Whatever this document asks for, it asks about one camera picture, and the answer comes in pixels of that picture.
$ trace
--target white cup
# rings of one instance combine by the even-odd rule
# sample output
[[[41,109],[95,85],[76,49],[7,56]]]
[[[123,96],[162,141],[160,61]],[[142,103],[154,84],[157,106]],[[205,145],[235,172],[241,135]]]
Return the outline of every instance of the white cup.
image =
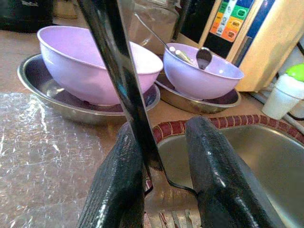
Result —
[[[279,120],[304,99],[304,83],[284,74],[279,77],[262,112]]]

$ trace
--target purple bowl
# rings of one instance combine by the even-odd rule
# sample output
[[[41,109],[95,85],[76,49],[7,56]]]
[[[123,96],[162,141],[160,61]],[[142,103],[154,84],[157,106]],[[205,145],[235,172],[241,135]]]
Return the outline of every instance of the purple bowl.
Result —
[[[203,100],[223,96],[244,77],[239,68],[216,55],[212,55],[212,61],[202,70],[196,61],[197,48],[178,43],[169,43],[168,46],[187,53],[194,60],[193,66],[167,50],[163,57],[168,80],[176,91],[189,98]]]
[[[88,29],[49,26],[37,33],[43,60],[53,79],[69,93],[94,105],[116,105],[119,98]],[[163,63],[151,51],[130,42],[141,90],[156,80]]]

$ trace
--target metal dish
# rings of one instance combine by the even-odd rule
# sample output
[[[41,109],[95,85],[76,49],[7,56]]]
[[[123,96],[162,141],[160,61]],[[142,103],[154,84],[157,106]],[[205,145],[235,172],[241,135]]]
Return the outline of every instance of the metal dish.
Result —
[[[18,77],[27,89],[65,118],[87,124],[123,123],[126,121],[120,104],[97,106],[81,101],[64,90],[48,72],[41,54],[25,59],[18,67]],[[153,85],[143,96],[149,111],[158,104],[160,91],[156,85]]]
[[[192,100],[174,90],[164,72],[161,72],[155,81],[161,92],[161,99],[177,108],[196,114],[212,114],[224,111],[227,108],[238,106],[241,103],[241,94],[235,89],[224,96],[210,100]]]

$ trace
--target spoon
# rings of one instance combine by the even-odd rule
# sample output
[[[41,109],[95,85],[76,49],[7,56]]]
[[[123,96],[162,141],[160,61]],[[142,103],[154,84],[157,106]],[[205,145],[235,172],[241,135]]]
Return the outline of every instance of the spoon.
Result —
[[[143,20],[137,13],[134,13],[134,15],[138,18],[142,25],[145,26],[145,28],[148,29],[165,46],[167,50],[174,53],[177,57],[184,60],[185,62],[193,65],[187,54],[183,53],[180,50],[175,50],[174,47],[169,47],[151,28],[149,28],[149,26],[146,25],[146,23],[143,22]],[[212,54],[210,50],[206,47],[202,47],[196,54],[196,60],[199,65],[199,68],[204,70],[212,60]]]
[[[196,53],[196,61],[199,65],[199,68],[202,70],[206,69],[206,67],[209,65],[211,60],[212,60],[212,54],[211,54],[210,50],[206,47],[202,47]]]

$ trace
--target black handle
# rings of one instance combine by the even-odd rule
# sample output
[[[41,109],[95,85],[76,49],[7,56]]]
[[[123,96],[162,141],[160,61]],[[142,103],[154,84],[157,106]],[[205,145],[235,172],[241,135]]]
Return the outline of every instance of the black handle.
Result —
[[[285,227],[251,169],[208,119],[189,120],[186,138],[193,187],[206,227]]]
[[[144,154],[143,160],[148,175],[150,167],[162,170],[158,148],[137,81],[128,36],[123,27],[119,0],[78,0],[78,3],[91,28],[124,114]]]
[[[143,156],[127,123],[98,168],[78,228],[142,228]]]

